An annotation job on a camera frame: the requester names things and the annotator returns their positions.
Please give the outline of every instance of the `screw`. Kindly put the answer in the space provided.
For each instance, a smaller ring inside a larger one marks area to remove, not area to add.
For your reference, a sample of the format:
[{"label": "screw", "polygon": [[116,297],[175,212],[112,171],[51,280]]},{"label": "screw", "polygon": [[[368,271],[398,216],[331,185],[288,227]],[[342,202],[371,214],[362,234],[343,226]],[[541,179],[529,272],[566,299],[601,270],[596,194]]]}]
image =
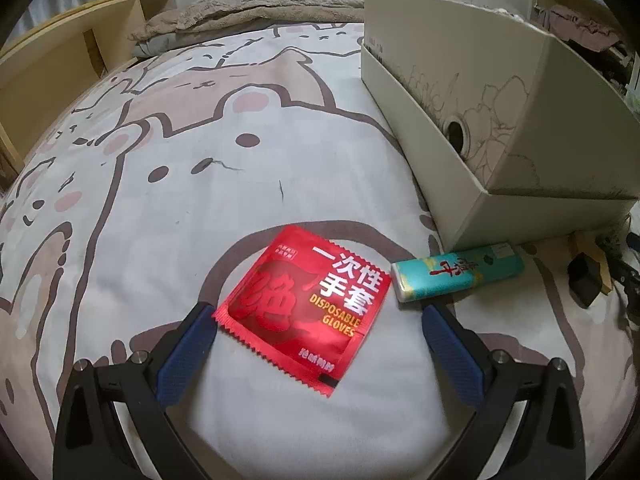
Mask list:
[{"label": "screw", "polygon": [[507,354],[507,352],[505,352],[504,350],[494,350],[491,353],[491,357],[494,359],[495,362],[501,365],[509,362],[509,360],[511,359],[511,356]]},{"label": "screw", "polygon": [[551,364],[559,372],[561,372],[562,370],[566,370],[566,362],[564,362],[564,360],[559,357],[554,357],[553,359],[551,359]]},{"label": "screw", "polygon": [[149,357],[149,352],[146,350],[136,350],[131,354],[129,358],[133,364],[141,365]]},{"label": "screw", "polygon": [[74,370],[76,372],[81,372],[82,370],[87,368],[88,365],[90,364],[91,363],[89,362],[89,359],[78,359],[78,361],[74,363]]}]

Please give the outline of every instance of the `wooden cabinet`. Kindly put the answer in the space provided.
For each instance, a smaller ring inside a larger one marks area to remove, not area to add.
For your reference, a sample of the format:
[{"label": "wooden cabinet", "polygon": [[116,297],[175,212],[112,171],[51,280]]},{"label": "wooden cabinet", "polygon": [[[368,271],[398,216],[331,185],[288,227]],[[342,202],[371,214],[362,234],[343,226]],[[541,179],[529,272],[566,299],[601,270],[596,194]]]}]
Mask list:
[{"label": "wooden cabinet", "polygon": [[11,165],[15,177],[66,108],[101,78],[136,62],[127,34],[170,8],[174,0],[95,0],[0,50],[0,166]]}]

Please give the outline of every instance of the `white bedding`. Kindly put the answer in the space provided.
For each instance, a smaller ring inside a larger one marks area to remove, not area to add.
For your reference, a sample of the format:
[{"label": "white bedding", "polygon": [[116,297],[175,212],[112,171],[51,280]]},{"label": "white bedding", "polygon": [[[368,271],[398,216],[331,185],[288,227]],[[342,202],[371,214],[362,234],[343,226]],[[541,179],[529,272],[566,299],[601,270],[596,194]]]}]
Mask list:
[{"label": "white bedding", "polygon": [[[52,126],[0,213],[0,424],[41,480],[73,362],[151,348],[198,298],[221,301],[280,226],[383,269],[440,250],[360,80],[362,36],[361,23],[297,25],[171,51]],[[592,472],[636,395],[622,303],[575,304],[565,238],[518,250],[523,275],[457,295],[455,312],[490,348],[568,362]],[[219,333],[170,415],[216,478],[297,480],[424,479],[471,414],[434,366],[418,308],[390,291],[330,399]]]}]

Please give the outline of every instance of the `folded blanket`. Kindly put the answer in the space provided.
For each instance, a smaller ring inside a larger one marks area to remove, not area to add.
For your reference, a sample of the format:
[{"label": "folded blanket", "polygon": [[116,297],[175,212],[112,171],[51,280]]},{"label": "folded blanket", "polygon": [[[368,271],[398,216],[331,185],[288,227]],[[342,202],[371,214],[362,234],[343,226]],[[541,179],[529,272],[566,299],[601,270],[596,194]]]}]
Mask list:
[{"label": "folded blanket", "polygon": [[129,35],[144,41],[158,34],[218,30],[256,19],[283,22],[362,22],[364,0],[195,0],[183,10],[152,17]]}]

